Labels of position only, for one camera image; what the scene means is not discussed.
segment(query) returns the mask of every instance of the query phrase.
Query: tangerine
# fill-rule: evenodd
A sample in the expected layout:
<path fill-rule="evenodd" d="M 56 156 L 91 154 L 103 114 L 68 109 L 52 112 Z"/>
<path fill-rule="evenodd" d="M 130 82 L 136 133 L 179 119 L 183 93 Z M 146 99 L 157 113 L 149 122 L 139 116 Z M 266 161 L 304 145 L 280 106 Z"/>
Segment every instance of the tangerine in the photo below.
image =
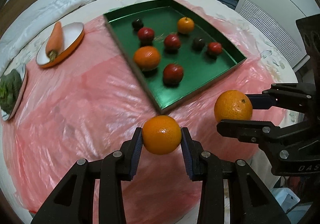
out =
<path fill-rule="evenodd" d="M 181 34 L 189 34 L 195 28 L 195 23 L 192 19 L 188 17 L 183 17 L 179 19 L 178 23 L 178 32 Z"/>
<path fill-rule="evenodd" d="M 133 60 L 142 71 L 151 71 L 159 65 L 161 55 L 155 47 L 145 46 L 134 53 Z"/>
<path fill-rule="evenodd" d="M 214 116 L 217 122 L 222 119 L 250 120 L 252 104 L 242 92 L 229 90 L 218 97 L 214 105 Z"/>
<path fill-rule="evenodd" d="M 181 136 L 178 123 L 166 115 L 149 119 L 142 128 L 143 145 L 155 155 L 165 155 L 174 151 L 181 142 Z"/>

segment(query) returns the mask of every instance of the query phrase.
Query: red apple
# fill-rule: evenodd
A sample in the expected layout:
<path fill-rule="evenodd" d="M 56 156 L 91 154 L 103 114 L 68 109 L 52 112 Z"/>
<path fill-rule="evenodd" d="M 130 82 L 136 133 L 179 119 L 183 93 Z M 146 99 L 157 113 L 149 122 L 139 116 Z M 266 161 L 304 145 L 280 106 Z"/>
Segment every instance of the red apple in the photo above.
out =
<path fill-rule="evenodd" d="M 149 27 L 139 29 L 137 35 L 141 43 L 151 43 L 155 38 L 155 32 Z"/>
<path fill-rule="evenodd" d="M 183 78 L 183 67 L 170 63 L 163 70 L 163 82 L 168 85 L 175 85 L 181 82 Z"/>
<path fill-rule="evenodd" d="M 164 46 L 167 50 L 178 50 L 181 46 L 180 39 L 177 34 L 170 34 L 164 39 Z"/>
<path fill-rule="evenodd" d="M 207 53 L 211 56 L 218 56 L 222 54 L 222 45 L 218 42 L 210 42 L 208 44 Z"/>

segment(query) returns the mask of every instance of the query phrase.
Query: leafy green vegetable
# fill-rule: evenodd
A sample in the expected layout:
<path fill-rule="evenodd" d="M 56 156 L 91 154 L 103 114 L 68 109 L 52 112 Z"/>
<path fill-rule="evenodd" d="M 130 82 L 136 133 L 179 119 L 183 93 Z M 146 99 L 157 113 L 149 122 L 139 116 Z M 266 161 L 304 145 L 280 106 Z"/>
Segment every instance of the leafy green vegetable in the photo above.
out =
<path fill-rule="evenodd" d="M 0 107 L 10 114 L 17 101 L 22 81 L 17 70 L 13 69 L 0 79 Z"/>

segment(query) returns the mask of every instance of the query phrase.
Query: white plate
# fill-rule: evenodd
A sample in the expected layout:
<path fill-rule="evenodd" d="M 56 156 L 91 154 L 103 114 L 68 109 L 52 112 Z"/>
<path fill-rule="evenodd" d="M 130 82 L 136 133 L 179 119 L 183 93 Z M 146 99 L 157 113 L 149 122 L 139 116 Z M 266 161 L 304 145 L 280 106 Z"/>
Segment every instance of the white plate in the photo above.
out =
<path fill-rule="evenodd" d="M 2 115 L 2 119 L 4 121 L 11 119 L 17 112 L 19 105 L 21 103 L 22 97 L 23 97 L 23 93 L 24 90 L 26 89 L 26 84 L 27 84 L 27 69 L 26 69 L 26 64 L 23 63 L 21 65 L 19 65 L 16 70 L 18 71 L 20 77 L 21 77 L 21 81 L 22 81 L 22 85 L 19 91 L 19 95 L 16 101 L 16 104 L 13 107 L 13 110 L 10 114 L 6 113 L 5 111 L 1 110 L 1 115 Z"/>

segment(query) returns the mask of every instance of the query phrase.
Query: plastic bag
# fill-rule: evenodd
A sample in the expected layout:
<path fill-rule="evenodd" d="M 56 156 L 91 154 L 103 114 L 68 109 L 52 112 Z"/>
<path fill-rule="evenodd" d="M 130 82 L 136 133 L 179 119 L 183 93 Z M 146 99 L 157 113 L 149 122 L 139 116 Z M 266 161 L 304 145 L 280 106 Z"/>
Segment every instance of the plastic bag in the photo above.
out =
<path fill-rule="evenodd" d="M 184 5 L 201 16 L 201 8 Z M 273 82 L 260 64 L 255 39 L 229 22 L 206 16 L 248 57 L 234 73 L 170 113 L 205 150 L 224 160 L 247 160 L 255 144 L 240 143 L 216 132 L 213 107 L 229 89 L 260 93 Z M 132 74 L 100 16 L 85 25 L 86 35 L 75 53 L 60 65 L 42 70 L 33 59 L 28 83 L 14 119 L 2 122 L 4 158 L 23 206 L 36 212 L 80 158 L 104 158 L 131 139 L 136 127 L 156 112 Z M 284 111 L 254 111 L 252 119 L 278 125 Z M 123 182 L 128 224 L 174 223 L 199 201 L 201 183 L 191 182 L 181 149 L 157 156 L 141 153 L 137 175 Z M 98 194 L 94 223 L 98 223 Z"/>

